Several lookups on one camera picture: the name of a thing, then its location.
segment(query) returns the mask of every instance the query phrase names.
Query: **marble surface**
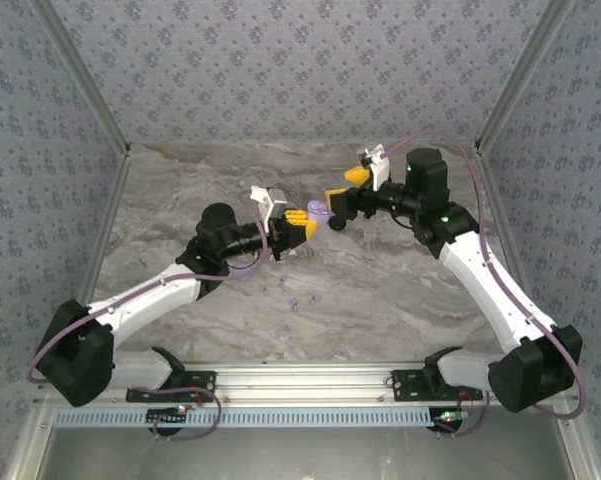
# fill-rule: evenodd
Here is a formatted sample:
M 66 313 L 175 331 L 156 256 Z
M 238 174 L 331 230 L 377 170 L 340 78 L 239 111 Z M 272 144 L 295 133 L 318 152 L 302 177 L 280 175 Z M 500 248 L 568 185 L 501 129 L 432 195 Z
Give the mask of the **marble surface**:
M 347 186 L 358 144 L 134 146 L 94 299 L 159 273 L 195 234 L 210 203 L 232 205 L 252 184 L 278 186 L 306 207 L 329 188 Z M 441 148 L 452 198 L 476 214 L 470 177 L 457 152 Z M 404 178 L 407 147 L 392 156 Z M 492 248 L 503 260 L 495 226 Z M 288 280 L 278 286 L 281 275 Z M 259 290 L 266 285 L 270 295 Z M 319 294 L 313 307 L 309 301 Z M 289 300 L 299 301 L 297 313 Z M 227 281 L 213 294 L 169 312 L 123 349 L 167 348 L 182 360 L 421 360 L 450 345 L 498 351 L 495 335 L 460 282 L 388 215 L 359 217 L 343 232 L 321 228 L 248 282 Z

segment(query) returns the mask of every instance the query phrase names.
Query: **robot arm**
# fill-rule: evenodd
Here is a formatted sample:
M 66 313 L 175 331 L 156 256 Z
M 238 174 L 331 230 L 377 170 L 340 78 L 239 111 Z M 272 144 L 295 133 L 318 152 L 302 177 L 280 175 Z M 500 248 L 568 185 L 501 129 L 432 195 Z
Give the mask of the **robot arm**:
M 308 240 L 317 229 L 317 222 L 309 220 L 306 212 L 286 207 L 284 194 L 279 190 L 252 187 L 251 198 L 258 202 L 267 246 L 276 260 L 283 251 Z M 176 361 L 168 352 L 154 349 L 155 352 L 143 354 L 114 355 L 114 351 L 133 333 L 168 311 L 215 290 L 223 279 L 229 278 L 227 259 L 249 253 L 267 255 L 261 251 L 258 226 L 238 225 L 233 209 L 224 203 L 204 210 L 196 233 L 175 263 L 152 279 L 106 300 L 86 306 L 70 300 L 58 308 L 38 348 L 38 352 L 48 351 L 40 358 L 37 369 L 73 406 L 85 405 L 100 395 L 112 377 L 117 386 L 160 386 Z M 77 328 L 49 348 L 48 343 L 72 325 Z M 160 356 L 163 361 L 156 363 Z M 122 368 L 134 362 L 136 368 Z
M 438 150 L 420 148 L 407 154 L 405 183 L 394 183 L 388 174 L 378 184 L 375 171 L 389 171 L 384 149 L 359 152 L 362 166 L 345 178 L 356 187 L 329 190 L 327 202 L 334 214 L 329 225 L 345 228 L 362 212 L 365 218 L 378 210 L 394 219 L 409 218 L 416 239 L 467 288 L 494 329 L 504 354 L 470 352 L 451 347 L 425 360 L 424 377 L 432 393 L 442 386 L 466 386 L 492 391 L 510 411 L 518 412 L 569 388 L 573 373 L 563 356 L 520 312 L 485 264 L 479 226 L 466 209 L 449 201 L 447 165 Z M 376 170 L 371 165 L 381 163 Z M 566 348 L 577 363 L 582 339 L 572 326 L 559 328 L 511 278 L 489 251 L 489 263 L 518 301 Z

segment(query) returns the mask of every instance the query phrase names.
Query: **purple object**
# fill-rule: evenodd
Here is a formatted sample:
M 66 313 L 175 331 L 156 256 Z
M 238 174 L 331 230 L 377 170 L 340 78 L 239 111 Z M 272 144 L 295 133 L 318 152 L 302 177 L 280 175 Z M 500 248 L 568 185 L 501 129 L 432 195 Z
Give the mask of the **purple object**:
M 315 220 L 320 225 L 325 225 L 331 217 L 327 202 L 320 200 L 311 200 L 307 205 L 307 211 L 309 212 L 309 220 Z
M 236 266 L 230 266 L 229 268 L 231 268 L 231 273 L 233 275 L 237 275 L 239 272 L 242 272 L 243 270 L 247 270 L 250 267 L 251 267 L 251 264 L 249 264 L 249 263 L 241 263 Z M 242 274 L 241 276 L 235 276 L 235 279 L 240 282 L 248 282 L 249 280 L 251 280 L 252 273 L 253 272 L 249 272 L 247 275 Z

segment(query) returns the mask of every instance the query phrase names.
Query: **cable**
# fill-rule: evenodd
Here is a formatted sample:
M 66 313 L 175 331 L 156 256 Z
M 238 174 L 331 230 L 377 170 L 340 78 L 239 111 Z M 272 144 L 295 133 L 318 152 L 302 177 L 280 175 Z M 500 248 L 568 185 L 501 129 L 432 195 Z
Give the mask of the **cable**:
M 445 425 L 444 423 L 440 423 L 440 422 L 433 422 L 435 423 L 437 426 L 444 428 L 445 430 L 450 430 L 450 435 L 453 435 L 455 437 L 466 437 L 467 435 L 471 435 L 473 432 L 475 432 L 476 430 L 478 430 L 483 424 L 484 422 L 487 420 L 487 417 L 489 416 L 489 407 L 491 406 L 491 395 L 489 395 L 489 392 L 484 392 L 485 394 L 485 402 L 484 402 L 484 408 L 482 409 L 482 412 L 480 413 L 480 417 L 478 417 L 478 421 L 469 429 L 464 430 L 462 432 L 456 432 L 453 428 L 449 427 L 448 425 Z
M 473 183 L 473 188 L 474 188 L 475 194 L 476 194 L 476 201 L 478 203 L 478 225 L 479 225 L 478 238 L 480 240 L 480 250 L 481 250 L 482 258 L 484 259 L 485 265 L 487 266 L 489 272 L 491 273 L 491 276 L 493 277 L 494 281 L 498 284 L 498 286 L 500 287 L 502 292 L 509 298 L 509 300 L 511 300 L 511 302 L 518 308 L 518 310 L 533 324 L 533 326 L 536 327 L 538 330 L 540 330 L 542 332 L 542 334 L 549 339 L 549 341 L 553 344 L 553 346 L 556 348 L 556 350 L 558 350 L 560 355 L 562 355 L 565 362 L 567 362 L 567 365 L 569 366 L 569 368 L 571 369 L 571 372 L 573 373 L 573 377 L 574 377 L 577 387 L 578 387 L 578 405 L 572 412 L 564 413 L 564 414 L 556 413 L 546 407 L 542 407 L 539 405 L 535 405 L 535 408 L 540 410 L 541 412 L 544 412 L 544 413 L 551 415 L 555 418 L 558 418 L 560 420 L 570 420 L 572 418 L 576 418 L 582 412 L 584 412 L 586 405 L 587 405 L 587 392 L 586 392 L 585 381 L 582 376 L 582 372 L 580 372 L 578 365 L 573 360 L 573 358 L 571 357 L 571 355 L 569 354 L 567 349 L 560 343 L 560 341 L 555 337 L 555 335 L 553 335 L 553 333 L 551 333 L 551 331 L 548 328 L 546 328 L 544 325 L 542 325 L 542 323 L 540 323 L 540 321 L 535 317 L 535 315 L 532 314 L 532 312 L 523 305 L 523 303 L 515 296 L 515 294 L 511 290 L 509 290 L 507 285 L 504 283 L 504 280 L 502 280 L 502 278 L 498 274 L 498 271 L 492 265 L 490 258 L 489 258 L 489 244 L 487 242 L 487 236 L 486 236 L 485 226 L 484 226 L 485 219 L 484 219 L 484 209 L 483 209 L 483 205 L 482 205 L 482 195 L 480 194 L 480 187 L 479 187 L 479 180 L 478 180 L 479 175 L 476 172 L 475 167 L 471 163 L 471 160 L 469 159 L 469 155 L 467 154 L 467 151 L 465 150 L 465 148 L 460 144 L 460 142 L 455 137 L 452 137 L 451 135 L 446 134 L 442 130 L 427 129 L 427 130 L 420 130 L 420 131 L 417 131 L 417 132 L 407 135 L 402 140 L 400 140 L 396 145 L 394 145 L 389 150 L 387 150 L 385 153 L 383 153 L 381 155 L 381 158 L 387 158 L 389 155 L 391 155 L 393 152 L 395 152 L 400 146 L 407 144 L 407 143 L 411 142 L 412 140 L 414 140 L 418 137 L 421 137 L 423 135 L 437 135 L 442 138 L 445 138 L 445 139 L 451 141 L 462 152 L 462 156 L 464 157 L 465 164 L 467 165 L 467 168 L 469 169 L 469 174 L 471 175 L 471 182 Z
M 246 270 L 247 268 L 251 268 L 251 267 L 253 267 L 253 266 L 256 264 L 256 262 L 258 261 L 258 259 L 259 259 L 259 258 L 260 258 L 260 252 L 258 252 L 258 253 L 256 254 L 256 258 L 255 258 L 255 260 L 253 260 L 253 261 L 252 261 L 252 262 L 251 262 L 249 265 L 245 265 L 245 266 L 242 266 L 242 267 L 234 267 L 233 265 L 229 265 L 229 263 L 227 262 L 227 266 L 228 266 L 230 269 L 232 269 L 232 270 Z
M 218 398 L 218 396 L 215 393 L 213 393 L 211 390 L 207 390 L 206 388 L 183 387 L 183 388 L 153 389 L 153 388 L 140 387 L 140 388 L 135 388 L 134 390 L 138 390 L 139 392 L 144 392 L 144 393 L 159 393 L 159 394 L 189 393 L 189 392 L 195 392 L 196 394 L 203 393 L 203 394 L 211 397 L 211 399 L 218 406 L 218 413 L 216 414 L 216 418 L 213 420 L 213 423 L 211 424 L 211 426 L 209 428 L 207 428 L 206 430 L 204 430 L 203 432 L 196 433 L 194 435 L 184 435 L 184 436 L 179 436 L 179 437 L 166 437 L 164 435 L 160 435 L 158 433 L 158 424 L 166 415 L 159 415 L 158 418 L 156 418 L 155 422 L 153 422 L 153 428 L 152 428 L 153 434 L 155 435 L 156 440 L 164 440 L 166 442 L 187 442 L 189 440 L 198 440 L 200 438 L 206 437 L 207 435 L 211 435 L 218 428 L 218 425 L 220 424 L 220 420 L 222 419 L 222 402 L 220 402 L 220 399 Z
M 471 416 L 471 414 L 473 413 L 473 397 L 471 396 L 471 394 L 469 392 L 465 392 L 464 390 L 460 389 L 460 391 L 458 392 L 460 394 L 461 397 L 467 397 L 469 399 L 469 402 L 471 402 L 471 406 L 469 407 L 469 416 Z M 458 410 L 460 410 L 462 408 L 462 399 L 460 399 L 460 401 L 458 402 Z
M 254 210 L 251 208 L 251 205 L 248 202 L 248 198 L 249 197 L 247 194 L 243 193 L 240 195 L 240 201 L 247 208 L 249 213 L 251 213 L 251 215 L 253 216 L 253 218 L 255 220 L 256 227 L 258 228 L 258 232 L 260 233 L 260 238 L 262 239 L 262 251 L 265 252 L 267 250 L 267 248 L 269 248 L 269 245 L 267 243 L 267 234 L 264 230 L 262 221 L 260 220 L 260 214 L 259 214 L 258 210 Z M 51 350 L 66 335 L 73 332 L 74 330 L 77 330 L 78 328 L 82 327 L 83 325 L 86 325 L 91 320 L 95 320 L 100 315 L 107 313 L 107 311 L 110 308 L 119 308 L 122 305 L 124 305 L 125 303 L 130 302 L 131 300 L 133 300 L 141 295 L 144 295 L 147 292 L 150 292 L 154 288 L 161 287 L 167 283 L 175 282 L 177 280 L 190 280 L 190 279 L 211 280 L 211 281 L 240 280 L 244 277 L 247 277 L 247 276 L 253 274 L 256 270 L 258 270 L 260 267 L 262 267 L 262 265 L 264 265 L 266 261 L 267 261 L 267 255 L 260 255 L 258 257 L 258 259 L 256 260 L 256 262 L 254 263 L 254 265 L 251 267 L 251 269 L 240 270 L 239 272 L 237 272 L 234 275 L 203 275 L 203 274 L 199 274 L 199 273 L 180 273 L 177 275 L 171 275 L 169 277 L 165 277 L 161 280 L 156 280 L 155 282 L 145 285 L 144 287 L 139 288 L 138 290 L 134 290 L 133 292 L 131 292 L 123 297 L 120 297 L 118 300 L 114 301 L 110 305 L 107 305 L 105 308 L 102 308 L 98 311 L 89 313 L 88 315 L 82 317 L 77 322 L 72 323 L 68 327 L 63 328 L 57 334 L 55 334 L 33 357 L 33 360 L 31 361 L 31 363 L 29 364 L 29 368 L 27 369 L 27 380 L 29 382 L 35 383 L 35 384 L 49 383 L 46 379 L 36 378 L 33 376 L 33 373 L 34 373 L 36 367 L 38 366 L 38 363 L 40 363 L 40 360 L 42 360 L 42 358 L 47 353 L 49 353 L 49 350 Z
M 409 225 L 405 225 L 404 223 L 402 223 L 400 220 L 398 220 L 398 217 L 396 217 L 395 215 L 391 215 L 391 220 L 393 220 L 394 222 L 396 222 L 402 228 L 406 228 L 407 230 L 413 231 L 413 228 L 411 228 Z

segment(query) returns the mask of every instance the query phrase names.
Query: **enclosure wall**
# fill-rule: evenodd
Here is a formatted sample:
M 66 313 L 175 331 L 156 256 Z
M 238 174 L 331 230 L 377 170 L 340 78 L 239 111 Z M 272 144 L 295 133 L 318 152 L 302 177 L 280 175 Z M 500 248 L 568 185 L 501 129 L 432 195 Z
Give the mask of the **enclosure wall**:
M 76 294 L 118 160 L 29 4 L 0 0 L 0 478 L 26 365 Z
M 54 1 L 131 143 L 473 139 L 545 0 Z
M 532 297 L 584 337 L 601 447 L 601 0 L 577 2 L 488 158 Z

